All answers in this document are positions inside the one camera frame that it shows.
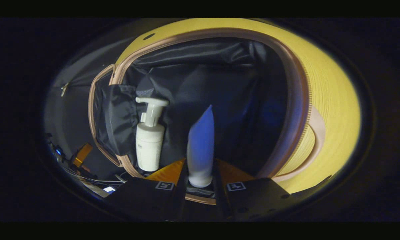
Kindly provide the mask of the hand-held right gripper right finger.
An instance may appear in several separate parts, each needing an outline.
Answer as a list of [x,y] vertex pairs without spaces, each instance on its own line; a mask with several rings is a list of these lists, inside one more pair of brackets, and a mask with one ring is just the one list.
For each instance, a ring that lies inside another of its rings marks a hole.
[[214,162],[215,204],[225,221],[268,221],[284,218],[299,200],[272,179],[256,178],[238,167]]

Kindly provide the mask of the white squeeze tube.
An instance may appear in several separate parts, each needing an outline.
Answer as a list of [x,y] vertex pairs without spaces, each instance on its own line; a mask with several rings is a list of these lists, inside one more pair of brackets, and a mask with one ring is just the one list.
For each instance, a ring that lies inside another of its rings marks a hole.
[[213,161],[214,116],[209,105],[188,134],[188,181],[192,186],[203,188],[211,184]]

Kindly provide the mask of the white pump bottle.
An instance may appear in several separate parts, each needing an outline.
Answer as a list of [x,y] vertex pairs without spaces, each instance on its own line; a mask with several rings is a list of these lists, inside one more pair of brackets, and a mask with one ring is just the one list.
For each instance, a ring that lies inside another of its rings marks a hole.
[[159,161],[165,128],[159,124],[163,108],[169,105],[167,100],[136,97],[137,103],[146,103],[147,110],[141,114],[136,130],[136,154],[138,166],[148,172],[159,169]]

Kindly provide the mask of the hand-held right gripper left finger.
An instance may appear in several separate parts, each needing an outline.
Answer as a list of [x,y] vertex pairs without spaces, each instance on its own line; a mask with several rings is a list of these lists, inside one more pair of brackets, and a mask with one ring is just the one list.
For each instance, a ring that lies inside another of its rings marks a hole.
[[187,163],[180,160],[164,168],[176,175],[169,181],[133,178],[105,198],[113,210],[135,220],[179,221],[187,188]]

